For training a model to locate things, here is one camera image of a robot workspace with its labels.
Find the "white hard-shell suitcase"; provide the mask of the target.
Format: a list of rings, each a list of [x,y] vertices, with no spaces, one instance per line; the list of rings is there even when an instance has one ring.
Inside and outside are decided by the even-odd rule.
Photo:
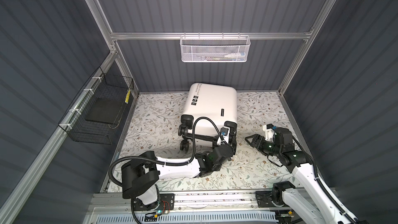
[[[182,136],[180,150],[188,151],[192,141],[193,124],[199,117],[212,120],[200,120],[195,127],[195,144],[214,148],[222,144],[219,135],[226,135],[224,142],[237,148],[237,91],[233,87],[194,83],[191,85],[184,106],[178,135]]]

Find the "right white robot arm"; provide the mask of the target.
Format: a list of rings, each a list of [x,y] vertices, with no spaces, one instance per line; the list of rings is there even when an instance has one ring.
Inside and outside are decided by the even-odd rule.
[[[267,157],[275,156],[311,197],[302,197],[290,181],[274,183],[269,198],[276,207],[289,206],[307,224],[358,224],[360,220],[320,177],[314,159],[306,153],[290,130],[267,129],[266,135],[245,137],[252,148]]]

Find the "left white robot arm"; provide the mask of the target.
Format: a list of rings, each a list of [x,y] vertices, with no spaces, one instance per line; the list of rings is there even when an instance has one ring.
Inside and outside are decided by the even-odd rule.
[[[156,186],[159,180],[208,176],[219,171],[233,155],[233,148],[226,144],[214,148],[210,153],[197,153],[192,161],[164,159],[155,156],[154,151],[144,152],[121,168],[122,197],[139,199],[144,206],[159,203],[160,194]]]

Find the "toothpaste tube in basket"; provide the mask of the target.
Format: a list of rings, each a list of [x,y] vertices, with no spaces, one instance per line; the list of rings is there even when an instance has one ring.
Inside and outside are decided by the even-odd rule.
[[[232,60],[236,60],[236,61],[245,61],[247,59],[245,52],[231,53],[231,54],[224,55],[224,57],[227,59],[232,59]]]

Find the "yellow tag on basket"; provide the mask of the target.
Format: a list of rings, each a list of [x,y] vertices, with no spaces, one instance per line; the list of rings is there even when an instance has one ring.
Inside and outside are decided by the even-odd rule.
[[[131,94],[131,90],[129,89],[129,90],[127,91],[127,93],[126,93],[126,96],[125,96],[125,100],[124,100],[125,104],[128,104],[128,103],[129,103],[130,94]]]

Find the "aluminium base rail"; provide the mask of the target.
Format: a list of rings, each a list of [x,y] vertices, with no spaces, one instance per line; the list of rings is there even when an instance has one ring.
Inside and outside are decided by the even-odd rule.
[[[256,192],[269,193],[270,189],[209,190],[209,191],[168,191],[174,199],[160,203],[159,208],[174,212],[229,211],[229,210],[288,210],[289,205],[276,207],[272,203],[259,206]],[[131,200],[123,199],[121,193],[94,194],[87,214],[130,213]]]

